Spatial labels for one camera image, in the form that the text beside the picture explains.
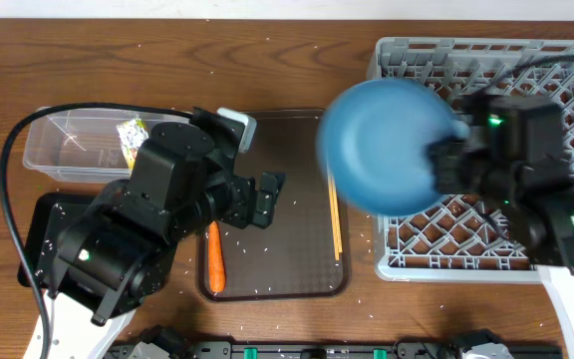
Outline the blue plate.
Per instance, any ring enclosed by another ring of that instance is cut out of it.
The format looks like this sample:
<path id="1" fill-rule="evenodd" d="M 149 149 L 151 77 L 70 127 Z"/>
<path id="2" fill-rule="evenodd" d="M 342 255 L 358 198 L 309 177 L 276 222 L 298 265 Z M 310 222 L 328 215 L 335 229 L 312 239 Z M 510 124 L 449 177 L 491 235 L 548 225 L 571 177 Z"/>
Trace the blue plate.
<path id="1" fill-rule="evenodd" d="M 407 216 L 442 198 L 430 145 L 468 135 L 468 125 L 434 91 L 412 80 L 378 79 L 348 89 L 327 108 L 317 153 L 344 201 Z"/>

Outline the orange carrot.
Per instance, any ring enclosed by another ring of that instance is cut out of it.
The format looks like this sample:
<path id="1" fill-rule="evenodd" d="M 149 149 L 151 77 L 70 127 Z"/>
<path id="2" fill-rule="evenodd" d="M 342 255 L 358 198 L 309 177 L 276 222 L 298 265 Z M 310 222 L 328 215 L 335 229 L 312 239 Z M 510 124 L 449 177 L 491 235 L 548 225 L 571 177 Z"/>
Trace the orange carrot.
<path id="1" fill-rule="evenodd" d="M 220 231 L 216 221 L 213 221 L 208 227 L 207 240 L 209 287 L 213 293 L 220 293 L 225 289 L 226 273 Z"/>

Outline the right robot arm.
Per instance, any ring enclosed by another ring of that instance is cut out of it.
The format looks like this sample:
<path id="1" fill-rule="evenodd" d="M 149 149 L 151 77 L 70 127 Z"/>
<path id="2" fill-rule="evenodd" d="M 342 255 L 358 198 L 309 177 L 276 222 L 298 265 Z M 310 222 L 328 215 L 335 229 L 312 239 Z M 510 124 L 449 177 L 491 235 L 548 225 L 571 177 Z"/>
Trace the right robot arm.
<path id="1" fill-rule="evenodd" d="M 476 194 L 508 220 L 553 303 L 574 358 L 574 179 L 560 107 L 543 96 L 471 96 L 469 135 L 430 146 L 437 191 Z"/>

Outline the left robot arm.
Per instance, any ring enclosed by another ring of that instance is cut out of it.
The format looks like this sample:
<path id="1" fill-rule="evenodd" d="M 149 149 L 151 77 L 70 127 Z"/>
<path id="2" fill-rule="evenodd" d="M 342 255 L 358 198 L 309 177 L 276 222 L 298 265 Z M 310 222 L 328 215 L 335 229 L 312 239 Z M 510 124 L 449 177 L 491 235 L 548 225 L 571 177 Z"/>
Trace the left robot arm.
<path id="1" fill-rule="evenodd" d="M 284 176 L 234 173 L 255 129 L 252 117 L 226 108 L 170 111 L 150 128 L 139 117 L 121 123 L 131 175 L 108 183 L 64 228 L 27 243 L 42 311 L 26 356 L 102 357 L 161 290 L 182 239 L 215 221 L 269 226 Z"/>

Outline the green yellow snack wrapper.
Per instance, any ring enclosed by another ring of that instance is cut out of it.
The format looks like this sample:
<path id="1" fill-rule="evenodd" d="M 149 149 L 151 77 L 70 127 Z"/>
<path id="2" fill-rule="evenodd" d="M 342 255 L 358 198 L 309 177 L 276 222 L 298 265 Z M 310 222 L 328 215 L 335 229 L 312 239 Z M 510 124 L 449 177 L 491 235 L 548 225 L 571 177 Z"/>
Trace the green yellow snack wrapper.
<path id="1" fill-rule="evenodd" d="M 131 171 L 136 163 L 139 148 L 148 139 L 148 132 L 143 120 L 139 117 L 116 125 L 116 129 L 124 159 Z"/>

